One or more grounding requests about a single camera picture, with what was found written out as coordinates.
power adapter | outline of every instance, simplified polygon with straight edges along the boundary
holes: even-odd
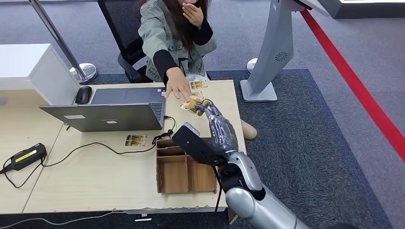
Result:
[[[6,173],[12,169],[21,170],[37,160],[45,159],[47,153],[46,148],[42,143],[38,143],[31,148],[24,149],[10,158],[10,163],[6,165],[0,174]]]

cardboard compartment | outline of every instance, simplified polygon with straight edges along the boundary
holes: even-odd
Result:
[[[172,140],[157,141],[156,181],[162,194],[216,192],[211,166],[198,164]]]
[[[160,156],[184,156],[186,152],[180,147],[168,147],[163,149],[157,149],[157,157]]]
[[[176,146],[174,141],[171,139],[159,140],[156,142],[156,148],[158,148],[158,149],[163,149],[163,148],[167,148],[167,147],[178,147],[178,146]]]
[[[216,178],[213,168],[209,165],[198,164],[187,155],[187,175],[190,192],[216,193]]]
[[[156,162],[156,181],[159,193],[188,192],[185,156],[158,157]]]

robotic arm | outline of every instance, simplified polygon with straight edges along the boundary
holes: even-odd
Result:
[[[211,141],[202,140],[189,123],[185,123],[172,139],[196,162],[218,167],[228,207],[255,229],[308,229],[262,183],[252,160],[238,150],[233,126],[214,103],[210,101],[208,107],[197,108],[208,118]]]

gray carpet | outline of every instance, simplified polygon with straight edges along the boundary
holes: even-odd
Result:
[[[339,222],[362,229],[392,228],[375,194],[337,126],[308,70],[283,70],[273,81],[275,103],[247,104],[239,81],[245,71],[214,71],[213,79],[234,79],[241,118],[259,131],[246,142],[249,156],[263,182],[311,228],[330,228]],[[92,83],[127,83],[122,74],[98,76]],[[52,221],[66,221],[100,213],[44,214]],[[0,216],[0,226],[28,217]],[[152,221],[134,222],[138,216],[111,215],[73,223],[67,229],[228,228],[225,213],[151,215]],[[16,228],[52,228],[43,222]],[[250,228],[238,220],[231,228]]]

small packet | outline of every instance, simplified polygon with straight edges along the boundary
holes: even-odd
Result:
[[[191,89],[199,89],[199,88],[208,87],[206,81],[191,81],[190,85],[191,85]]]
[[[204,107],[208,107],[208,105],[210,104],[210,101],[204,99],[204,98],[200,98],[198,96],[195,95],[191,95],[191,101],[190,102],[184,102],[181,107],[183,110],[186,111],[190,111],[191,113],[201,116],[204,114],[204,112],[200,109],[197,109],[195,106],[196,105],[200,105],[200,106],[204,106]]]
[[[191,93],[191,95],[195,95],[195,96],[197,96],[197,97],[199,97],[199,98],[202,98],[202,99],[203,99],[203,98],[204,98],[204,96],[203,96],[202,94],[203,94],[203,92],[199,92],[199,91],[198,91],[198,92],[192,92],[192,93]]]

